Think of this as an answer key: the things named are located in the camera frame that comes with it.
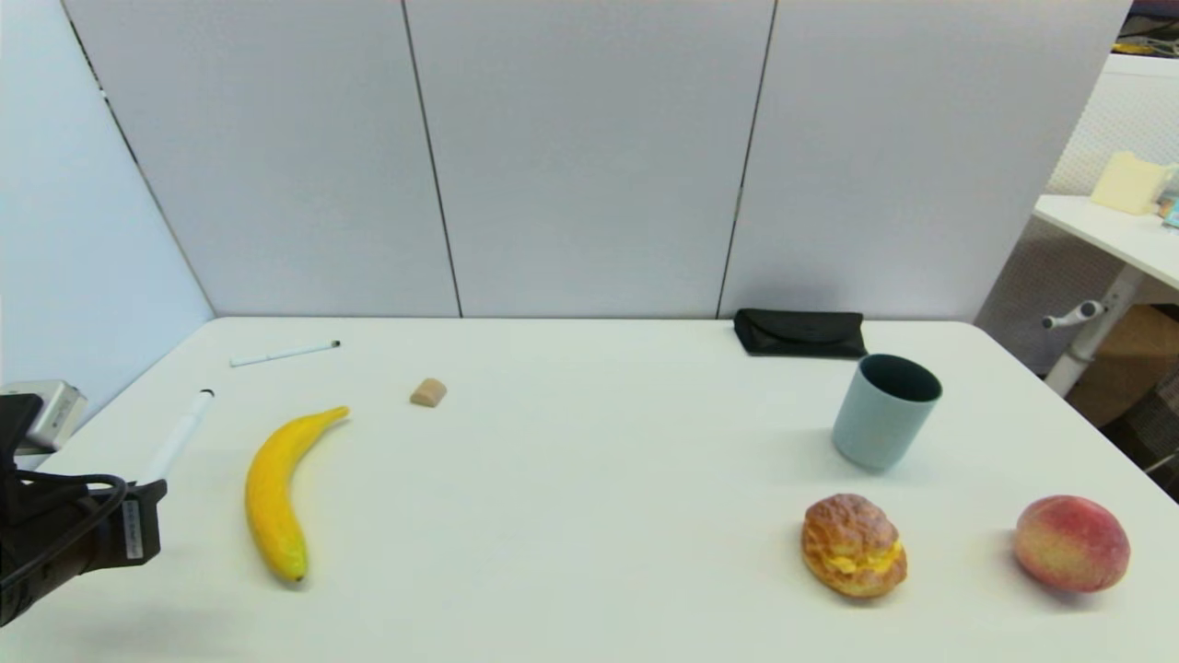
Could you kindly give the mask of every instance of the cream puff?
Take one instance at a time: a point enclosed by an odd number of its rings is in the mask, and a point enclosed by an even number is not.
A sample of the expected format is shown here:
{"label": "cream puff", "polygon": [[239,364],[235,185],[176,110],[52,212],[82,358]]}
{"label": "cream puff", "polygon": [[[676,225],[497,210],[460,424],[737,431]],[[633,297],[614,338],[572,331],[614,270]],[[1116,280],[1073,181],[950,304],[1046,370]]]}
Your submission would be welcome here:
{"label": "cream puff", "polygon": [[883,596],[904,580],[908,560],[896,527],[856,494],[831,495],[806,510],[803,559],[824,585],[857,598]]}

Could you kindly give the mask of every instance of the yellow banana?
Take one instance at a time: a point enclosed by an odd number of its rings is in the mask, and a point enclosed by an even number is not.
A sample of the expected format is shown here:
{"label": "yellow banana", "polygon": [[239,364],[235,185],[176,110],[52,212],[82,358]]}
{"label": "yellow banana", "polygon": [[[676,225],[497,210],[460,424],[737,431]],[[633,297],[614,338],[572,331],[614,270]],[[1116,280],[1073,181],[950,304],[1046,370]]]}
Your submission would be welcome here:
{"label": "yellow banana", "polygon": [[307,575],[307,541],[290,501],[291,474],[323,431],[345,416],[348,408],[337,407],[292,419],[270,435],[250,464],[245,517],[266,566],[284,580],[297,583]]}

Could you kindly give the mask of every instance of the cup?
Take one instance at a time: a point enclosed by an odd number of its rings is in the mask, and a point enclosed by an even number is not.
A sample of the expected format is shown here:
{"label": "cup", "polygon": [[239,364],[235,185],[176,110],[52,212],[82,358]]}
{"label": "cup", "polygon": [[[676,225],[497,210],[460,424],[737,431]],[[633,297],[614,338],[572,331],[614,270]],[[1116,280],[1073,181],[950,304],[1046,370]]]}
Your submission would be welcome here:
{"label": "cup", "polygon": [[920,363],[868,355],[856,367],[831,439],[856,465],[888,470],[909,451],[941,398],[942,383]]}

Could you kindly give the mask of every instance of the wooden block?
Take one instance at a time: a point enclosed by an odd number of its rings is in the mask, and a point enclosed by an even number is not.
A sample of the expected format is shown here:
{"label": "wooden block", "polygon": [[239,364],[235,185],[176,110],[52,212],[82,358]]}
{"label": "wooden block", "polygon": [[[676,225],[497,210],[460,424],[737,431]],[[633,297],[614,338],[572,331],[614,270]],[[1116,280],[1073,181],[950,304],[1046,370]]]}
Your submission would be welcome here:
{"label": "wooden block", "polygon": [[409,402],[414,405],[424,405],[426,407],[437,407],[442,402],[442,396],[446,395],[446,385],[439,382],[433,378],[427,378],[422,380],[422,383],[414,389],[414,393],[409,395]]}

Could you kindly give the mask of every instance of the black case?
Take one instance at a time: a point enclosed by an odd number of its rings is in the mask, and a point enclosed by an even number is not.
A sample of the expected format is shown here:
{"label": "black case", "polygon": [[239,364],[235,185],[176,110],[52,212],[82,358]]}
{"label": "black case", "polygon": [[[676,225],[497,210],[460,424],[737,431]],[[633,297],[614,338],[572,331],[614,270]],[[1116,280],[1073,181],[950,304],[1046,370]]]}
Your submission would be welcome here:
{"label": "black case", "polygon": [[743,308],[733,316],[733,329],[751,355],[859,359],[868,354],[863,321],[859,313]]}

